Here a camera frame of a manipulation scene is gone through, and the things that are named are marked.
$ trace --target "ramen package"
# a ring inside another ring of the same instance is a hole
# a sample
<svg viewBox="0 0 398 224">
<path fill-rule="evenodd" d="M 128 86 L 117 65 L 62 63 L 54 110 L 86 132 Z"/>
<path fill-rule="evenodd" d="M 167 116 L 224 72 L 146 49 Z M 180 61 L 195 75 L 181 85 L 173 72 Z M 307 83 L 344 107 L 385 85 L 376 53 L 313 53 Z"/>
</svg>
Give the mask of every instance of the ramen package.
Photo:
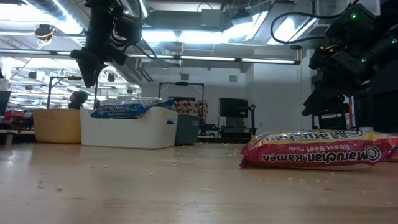
<svg viewBox="0 0 398 224">
<path fill-rule="evenodd" d="M 397 136 L 362 131 L 265 133 L 241 151 L 242 167 L 351 170 L 394 155 Z"/>
<path fill-rule="evenodd" d="M 93 118 L 140 118 L 151 107 L 170 108 L 174 100 L 164 101 L 161 98 L 119 96 L 101 102 L 96 111 L 91 114 Z"/>
</svg>

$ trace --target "white plastic bin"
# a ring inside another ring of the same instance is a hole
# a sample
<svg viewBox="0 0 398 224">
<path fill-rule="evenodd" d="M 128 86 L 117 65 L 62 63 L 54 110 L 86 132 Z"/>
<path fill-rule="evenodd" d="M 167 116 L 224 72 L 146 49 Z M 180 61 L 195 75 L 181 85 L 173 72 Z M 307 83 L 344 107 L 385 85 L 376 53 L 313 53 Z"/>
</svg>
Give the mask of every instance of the white plastic bin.
<svg viewBox="0 0 398 224">
<path fill-rule="evenodd" d="M 99 119 L 82 108 L 80 120 L 82 145 L 161 149 L 174 146 L 178 113 L 153 107 L 139 119 Z"/>
</svg>

